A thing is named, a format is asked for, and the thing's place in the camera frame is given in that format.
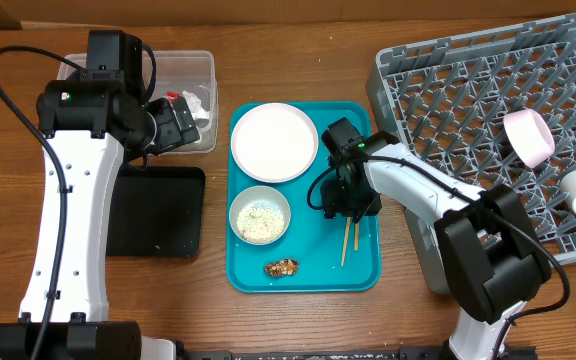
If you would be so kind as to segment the white napkin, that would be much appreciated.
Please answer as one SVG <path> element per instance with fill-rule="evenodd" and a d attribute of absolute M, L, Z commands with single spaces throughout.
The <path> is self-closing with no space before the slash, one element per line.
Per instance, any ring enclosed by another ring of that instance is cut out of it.
<path fill-rule="evenodd" d="M 203 108 L 201 99 L 195 93 L 183 91 L 182 96 L 186 100 L 195 121 L 210 120 L 210 112 Z"/>

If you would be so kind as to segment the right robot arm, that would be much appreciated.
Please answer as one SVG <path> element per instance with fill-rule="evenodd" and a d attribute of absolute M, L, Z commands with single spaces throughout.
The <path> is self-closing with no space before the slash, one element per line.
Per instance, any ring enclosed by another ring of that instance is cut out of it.
<path fill-rule="evenodd" d="M 357 223 L 388 196 L 421 220 L 423 237 L 439 252 L 444 277 L 461 310 L 441 346 L 400 349 L 401 359 L 534 359 L 533 348 L 505 350 L 515 316 L 551 277 L 548 254 L 519 195 L 506 185 L 490 190 L 463 183 L 414 155 L 394 135 L 370 137 L 342 118 L 321 140 L 329 167 L 314 181 L 319 210 Z"/>

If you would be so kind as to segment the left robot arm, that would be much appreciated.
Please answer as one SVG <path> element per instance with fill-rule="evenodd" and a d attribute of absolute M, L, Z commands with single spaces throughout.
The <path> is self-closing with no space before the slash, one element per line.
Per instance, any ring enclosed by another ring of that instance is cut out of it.
<path fill-rule="evenodd" d="M 33 272 L 2 359 L 181 359 L 177 340 L 109 320 L 105 259 L 121 166 L 199 137 L 185 99 L 155 98 L 142 61 L 152 49 L 120 30 L 93 30 L 84 65 L 49 82 L 28 130 L 43 148 L 45 187 Z"/>

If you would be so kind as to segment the pink bowl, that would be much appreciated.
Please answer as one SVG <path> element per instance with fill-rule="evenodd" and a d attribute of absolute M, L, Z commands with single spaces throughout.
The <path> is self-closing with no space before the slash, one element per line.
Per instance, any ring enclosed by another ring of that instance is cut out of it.
<path fill-rule="evenodd" d="M 529 168 L 554 154 L 554 138 L 538 112 L 524 109 L 508 113 L 503 117 L 503 126 L 515 154 Z"/>

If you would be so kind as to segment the red snack wrapper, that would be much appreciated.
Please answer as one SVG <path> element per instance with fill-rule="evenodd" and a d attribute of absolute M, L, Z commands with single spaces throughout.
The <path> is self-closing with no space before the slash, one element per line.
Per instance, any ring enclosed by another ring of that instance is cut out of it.
<path fill-rule="evenodd" d="M 169 102 L 174 102 L 174 101 L 178 100 L 180 97 L 181 97 L 181 95 L 179 93 L 176 93 L 176 92 L 167 92 L 165 94 L 165 98 Z"/>

